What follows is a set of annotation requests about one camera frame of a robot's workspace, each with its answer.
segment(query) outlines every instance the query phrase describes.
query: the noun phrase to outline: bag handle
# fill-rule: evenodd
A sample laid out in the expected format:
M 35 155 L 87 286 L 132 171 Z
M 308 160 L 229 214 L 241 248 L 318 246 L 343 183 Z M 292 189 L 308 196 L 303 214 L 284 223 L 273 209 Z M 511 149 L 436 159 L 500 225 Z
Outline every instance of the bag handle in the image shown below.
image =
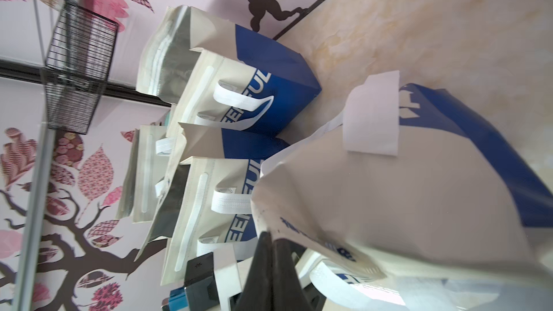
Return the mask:
M 264 104 L 268 98 L 256 99 L 236 92 L 237 88 L 223 81 L 218 81 L 213 92 L 213 99 L 220 104 L 254 111 Z
M 376 310 L 375 299 L 354 289 L 333 273 L 324 263 L 319 262 L 309 273 L 311 283 L 319 292 L 334 303 L 354 310 Z
M 169 156 L 175 145 L 176 138 L 167 137 L 156 141 L 156 155 Z
M 219 185 L 213 191 L 211 210 L 219 214 L 251 214 L 252 195 L 248 193 L 226 193 L 217 191 Z
M 234 92 L 231 90 L 232 88 L 232 86 L 219 81 L 215 88 L 215 92 L 213 93 L 213 98 L 223 105 L 244 109 L 246 111 L 254 111 L 262 104 L 267 103 L 265 108 L 263 108 L 263 110 L 261 110 L 261 112 L 259 112 L 259 114 L 255 117 L 234 122 L 214 121 L 215 118 L 198 113 L 196 119 L 194 120 L 194 124 L 243 131 L 252 127 L 273 105 L 273 95 L 267 96 L 263 99 L 254 99 L 250 96 Z

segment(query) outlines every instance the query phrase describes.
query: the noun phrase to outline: non-woven bag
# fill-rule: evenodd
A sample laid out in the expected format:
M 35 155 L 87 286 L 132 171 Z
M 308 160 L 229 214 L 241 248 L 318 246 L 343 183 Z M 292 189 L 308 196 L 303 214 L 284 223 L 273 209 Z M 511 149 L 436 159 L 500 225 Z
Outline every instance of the non-woven bag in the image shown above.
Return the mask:
M 123 190 L 121 191 L 121 199 L 117 206 L 116 220 L 127 218 L 133 211 L 133 205 L 135 203 L 135 182 L 137 173 L 137 161 L 138 161 L 138 141 L 140 137 L 140 130 L 136 129 L 133 134 L 133 144 L 130 148 L 129 163 L 127 167 L 127 174 L 123 181 Z
M 176 167 L 190 156 L 265 160 L 288 147 L 285 141 L 253 132 L 180 123 L 174 138 L 158 144 L 158 154 L 169 154 L 163 190 L 168 190 Z
M 163 96 L 162 88 L 170 95 Z M 188 122 L 276 136 L 321 87 L 299 53 L 194 7 L 179 6 L 168 11 L 143 52 L 137 91 L 178 102 L 173 125 Z
M 133 222 L 152 221 L 158 204 L 158 184 L 165 174 L 169 157 L 156 154 L 156 141 L 165 136 L 164 126 L 142 125 L 138 142 Z
M 180 213 L 164 262 L 162 285 L 184 279 L 188 260 L 233 245 L 236 259 L 253 256 L 257 237 L 245 202 L 213 204 L 215 192 L 247 194 L 257 182 L 262 161 L 190 157 L 190 172 Z
M 137 254 L 138 259 L 148 243 L 165 238 L 171 238 L 175 230 L 176 222 L 179 218 L 180 207 L 183 202 L 183 190 L 186 187 L 186 181 L 190 172 L 189 164 L 179 165 L 175 171 L 175 181 L 167 193 L 160 199 L 154 219 L 150 224 L 148 235 L 144 239 L 140 251 Z
M 168 7 L 142 52 L 137 91 L 176 104 L 200 56 L 191 47 L 190 10 Z
M 379 76 L 390 75 L 373 81 Z M 397 93 L 398 79 L 382 89 L 369 79 L 335 120 L 262 165 L 252 197 L 257 231 L 319 252 L 353 276 L 397 279 L 410 310 L 440 309 L 432 298 L 421 308 L 424 298 L 414 296 L 440 299 L 442 280 L 551 294 L 543 253 L 527 239 L 528 229 L 553 226 L 549 190 L 459 100 L 415 84 Z M 392 92 L 391 105 L 379 103 Z M 340 292 L 347 283 L 330 287 L 333 301 L 372 309 L 363 293 Z

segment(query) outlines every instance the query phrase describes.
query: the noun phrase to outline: beige marble wall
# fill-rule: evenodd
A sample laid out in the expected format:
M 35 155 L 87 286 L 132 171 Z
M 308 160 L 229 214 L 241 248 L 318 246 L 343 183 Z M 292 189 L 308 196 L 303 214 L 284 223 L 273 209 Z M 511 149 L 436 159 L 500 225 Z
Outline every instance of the beige marble wall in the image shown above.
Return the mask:
M 367 75 L 447 88 L 491 121 L 553 189 L 553 0 L 327 0 L 279 40 L 323 91 L 283 132 L 339 113 Z

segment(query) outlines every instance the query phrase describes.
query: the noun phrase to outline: black object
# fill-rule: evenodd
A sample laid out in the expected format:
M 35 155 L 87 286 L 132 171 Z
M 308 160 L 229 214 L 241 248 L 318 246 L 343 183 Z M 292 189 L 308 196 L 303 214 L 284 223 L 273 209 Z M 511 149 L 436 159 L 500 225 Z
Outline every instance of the black object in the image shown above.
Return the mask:
M 320 311 L 326 297 L 313 285 L 302 291 L 290 241 L 261 233 L 244 291 L 233 311 Z
M 213 252 L 191 259 L 186 264 L 184 291 L 190 311 L 204 311 L 219 305 Z
M 0 77 L 42 84 L 42 79 L 40 78 L 40 68 L 2 59 L 0 59 Z M 110 83 L 109 80 L 103 96 L 110 96 L 112 98 L 137 101 L 163 107 L 171 107 L 170 104 L 163 102 L 157 96 L 142 94 L 129 86 Z
M 64 1 L 40 72 L 48 127 L 86 134 L 106 89 L 119 24 Z

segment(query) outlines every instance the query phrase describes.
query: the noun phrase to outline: wire basket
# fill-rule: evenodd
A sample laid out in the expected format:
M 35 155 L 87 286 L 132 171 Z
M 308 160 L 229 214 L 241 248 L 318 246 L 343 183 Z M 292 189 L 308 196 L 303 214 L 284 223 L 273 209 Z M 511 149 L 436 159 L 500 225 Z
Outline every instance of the wire basket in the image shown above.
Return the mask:
M 106 89 L 119 24 L 64 1 L 41 70 L 48 127 L 85 135 Z

